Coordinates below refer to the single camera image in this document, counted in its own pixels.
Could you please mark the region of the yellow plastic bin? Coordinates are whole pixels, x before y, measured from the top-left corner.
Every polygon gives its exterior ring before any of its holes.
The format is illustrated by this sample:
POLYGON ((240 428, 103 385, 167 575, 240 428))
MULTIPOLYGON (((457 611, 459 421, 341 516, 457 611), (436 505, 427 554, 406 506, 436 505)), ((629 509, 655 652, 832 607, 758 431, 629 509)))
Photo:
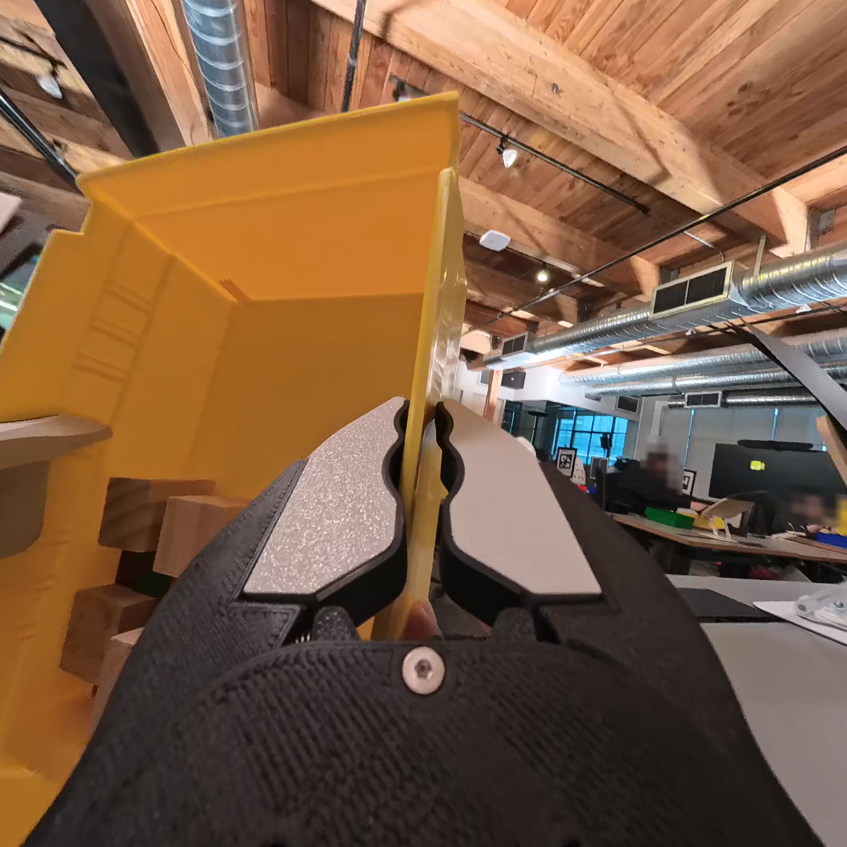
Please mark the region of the yellow plastic bin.
POLYGON ((424 396, 437 283, 461 258, 439 177, 457 97, 323 116, 138 159, 80 186, 2 342, 2 424, 68 415, 109 439, 37 459, 39 534, 2 558, 2 845, 86 745, 90 683, 60 668, 75 595, 106 585, 111 479, 251 501, 349 421, 424 396))

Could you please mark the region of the black mat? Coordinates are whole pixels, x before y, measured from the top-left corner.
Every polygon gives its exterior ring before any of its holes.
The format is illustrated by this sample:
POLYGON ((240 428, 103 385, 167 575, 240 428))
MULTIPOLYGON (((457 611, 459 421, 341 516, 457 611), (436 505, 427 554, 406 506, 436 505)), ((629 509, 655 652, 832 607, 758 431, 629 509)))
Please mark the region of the black mat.
POLYGON ((778 622, 772 614, 708 588, 678 587, 687 607, 699 622, 778 622))

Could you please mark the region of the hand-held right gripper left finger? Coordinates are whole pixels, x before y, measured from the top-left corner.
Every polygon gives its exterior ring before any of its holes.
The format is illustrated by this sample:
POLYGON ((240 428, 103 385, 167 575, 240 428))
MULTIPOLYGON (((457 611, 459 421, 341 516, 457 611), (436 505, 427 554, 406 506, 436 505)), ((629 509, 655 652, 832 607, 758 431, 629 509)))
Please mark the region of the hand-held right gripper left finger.
POLYGON ((254 558, 242 596, 365 623, 407 579, 398 485, 408 401, 392 397, 325 439, 305 461, 254 558))

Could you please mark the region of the black lighting track rail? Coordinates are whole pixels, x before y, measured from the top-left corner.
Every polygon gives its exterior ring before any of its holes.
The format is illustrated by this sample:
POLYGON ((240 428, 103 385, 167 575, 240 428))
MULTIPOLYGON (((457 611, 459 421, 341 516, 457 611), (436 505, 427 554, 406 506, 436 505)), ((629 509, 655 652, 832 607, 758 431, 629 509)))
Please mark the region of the black lighting track rail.
POLYGON ((521 142, 515 136, 509 135, 508 133, 505 133, 505 132, 502 132, 502 131, 498 131, 493 126, 487 124, 486 122, 483 122, 481 120, 474 118, 472 115, 470 115, 466 112, 460 111, 459 116, 460 116, 460 120, 463 123, 470 125, 471 127, 473 127, 475 129, 477 129, 477 130, 479 130, 483 133, 486 133, 487 135, 490 135, 490 136, 494 137, 495 139, 497 139, 497 142, 498 142, 497 150, 498 150, 499 155, 501 157, 504 156, 507 148, 509 148, 510 150, 513 149, 513 150, 518 151, 520 153, 528 154, 531 157, 536 158, 539 161, 541 161, 541 162, 543 162, 547 165, 550 165, 553 168, 561 171, 562 173, 569 175, 573 178, 576 178, 577 180, 583 182, 584 184, 590 185, 591 187, 603 192, 604 194, 611 196, 614 199, 630 206, 631 208, 638 211, 644 217, 651 214, 651 209, 646 204, 639 202, 638 200, 623 194, 622 192, 618 191, 617 189, 615 189, 615 188, 613 188, 613 187, 611 187, 611 186, 609 186, 605 183, 600 182, 599 180, 585 174, 582 171, 579 171, 579 170, 577 170, 577 169, 575 169, 575 168, 573 168, 573 167, 571 167, 567 164, 564 164, 560 160, 541 152, 539 149, 537 149, 533 146, 530 146, 530 145, 528 145, 524 142, 521 142))

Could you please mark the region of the black computer monitor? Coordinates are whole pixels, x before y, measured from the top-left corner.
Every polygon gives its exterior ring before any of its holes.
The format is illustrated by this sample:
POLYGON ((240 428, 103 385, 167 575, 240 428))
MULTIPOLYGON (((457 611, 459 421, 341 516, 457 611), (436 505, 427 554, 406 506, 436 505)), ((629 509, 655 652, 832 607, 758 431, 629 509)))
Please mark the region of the black computer monitor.
POLYGON ((845 495, 845 485, 826 451, 716 445, 708 495, 722 499, 754 492, 766 492, 783 505, 817 495, 833 506, 838 496, 845 495))

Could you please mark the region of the pile of plain wooden cubes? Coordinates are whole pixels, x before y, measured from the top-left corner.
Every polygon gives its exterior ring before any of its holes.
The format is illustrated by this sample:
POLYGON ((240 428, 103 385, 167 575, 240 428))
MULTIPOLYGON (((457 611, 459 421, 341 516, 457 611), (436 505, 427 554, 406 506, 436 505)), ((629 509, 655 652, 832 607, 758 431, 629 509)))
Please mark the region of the pile of plain wooden cubes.
POLYGON ((59 667, 97 692, 109 690, 118 657, 162 600, 133 591, 131 579, 149 570, 180 577, 246 504, 217 494, 211 480, 111 478, 98 544, 119 553, 117 571, 110 584, 76 592, 59 667))

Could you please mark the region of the air vent grille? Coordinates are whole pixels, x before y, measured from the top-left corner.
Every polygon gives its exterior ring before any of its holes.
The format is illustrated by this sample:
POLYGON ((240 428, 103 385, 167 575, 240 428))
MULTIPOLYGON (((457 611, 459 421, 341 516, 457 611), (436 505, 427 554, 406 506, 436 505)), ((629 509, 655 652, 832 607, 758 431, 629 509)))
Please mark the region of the air vent grille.
POLYGON ((735 265, 729 260, 659 285, 652 293, 651 318, 668 319, 726 301, 735 280, 735 265))

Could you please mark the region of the clear bag with white paper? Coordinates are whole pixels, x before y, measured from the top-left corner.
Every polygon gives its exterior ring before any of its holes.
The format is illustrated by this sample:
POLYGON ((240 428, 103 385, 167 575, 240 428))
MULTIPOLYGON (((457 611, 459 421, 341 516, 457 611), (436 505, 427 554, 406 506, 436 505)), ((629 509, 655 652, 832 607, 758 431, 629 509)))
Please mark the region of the clear bag with white paper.
POLYGON ((846 646, 846 586, 823 588, 797 600, 755 601, 753 607, 802 630, 846 646))

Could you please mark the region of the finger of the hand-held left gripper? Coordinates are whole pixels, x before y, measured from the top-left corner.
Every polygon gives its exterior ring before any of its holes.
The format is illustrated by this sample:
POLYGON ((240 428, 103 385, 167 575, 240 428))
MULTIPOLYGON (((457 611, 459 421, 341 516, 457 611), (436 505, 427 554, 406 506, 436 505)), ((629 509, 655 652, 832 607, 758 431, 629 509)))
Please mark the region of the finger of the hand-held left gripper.
POLYGON ((48 416, 1 424, 1 556, 28 550, 41 535, 50 463, 112 437, 87 418, 48 416))

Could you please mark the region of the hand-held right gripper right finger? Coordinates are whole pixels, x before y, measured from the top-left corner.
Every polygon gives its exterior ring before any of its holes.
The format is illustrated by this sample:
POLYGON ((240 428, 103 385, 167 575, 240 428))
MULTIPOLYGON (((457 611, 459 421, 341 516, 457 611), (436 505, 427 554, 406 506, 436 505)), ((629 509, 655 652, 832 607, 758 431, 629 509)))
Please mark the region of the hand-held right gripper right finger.
POLYGON ((447 595, 490 627, 506 609, 599 601, 600 582, 534 449, 452 399, 438 403, 435 428, 447 595))

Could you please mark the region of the silver spiral air duct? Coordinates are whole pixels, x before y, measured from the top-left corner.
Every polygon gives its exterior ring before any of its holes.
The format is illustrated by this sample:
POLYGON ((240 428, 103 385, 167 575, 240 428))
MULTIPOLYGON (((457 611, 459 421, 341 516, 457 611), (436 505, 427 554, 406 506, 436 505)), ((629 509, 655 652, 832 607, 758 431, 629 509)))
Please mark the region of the silver spiral air duct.
POLYGON ((218 137, 260 128, 247 20, 239 1, 183 1, 211 120, 218 137))
POLYGON ((725 390, 788 383, 791 376, 751 344, 729 345, 706 352, 662 356, 636 363, 601 365, 561 373, 559 383, 603 397, 671 396, 702 389, 725 390))
POLYGON ((483 360, 484 366, 492 370, 535 366, 567 354, 593 352, 846 296, 845 243, 764 265, 759 270, 744 270, 738 262, 735 268, 735 280, 724 302, 653 320, 650 301, 556 333, 523 333, 504 340, 483 360))

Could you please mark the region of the wooden display board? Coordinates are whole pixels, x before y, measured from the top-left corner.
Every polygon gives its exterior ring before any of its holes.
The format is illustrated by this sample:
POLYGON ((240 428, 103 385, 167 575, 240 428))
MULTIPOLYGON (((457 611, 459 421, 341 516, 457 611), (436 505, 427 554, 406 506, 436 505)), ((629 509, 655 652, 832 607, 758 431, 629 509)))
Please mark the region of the wooden display board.
POLYGON ((843 485, 846 485, 846 430, 828 414, 818 418, 816 420, 816 426, 821 440, 827 448, 827 453, 841 477, 843 485))

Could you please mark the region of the wooden stand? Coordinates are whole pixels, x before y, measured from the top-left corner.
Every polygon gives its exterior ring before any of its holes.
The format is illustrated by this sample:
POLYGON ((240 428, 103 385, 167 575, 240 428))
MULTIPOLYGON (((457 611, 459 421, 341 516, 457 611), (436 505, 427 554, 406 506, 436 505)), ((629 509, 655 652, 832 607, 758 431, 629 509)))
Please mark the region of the wooden stand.
POLYGON ((751 499, 738 499, 736 497, 728 497, 718 500, 700 512, 708 529, 712 532, 715 538, 730 539, 728 522, 730 519, 739 517, 749 512, 755 505, 751 499))

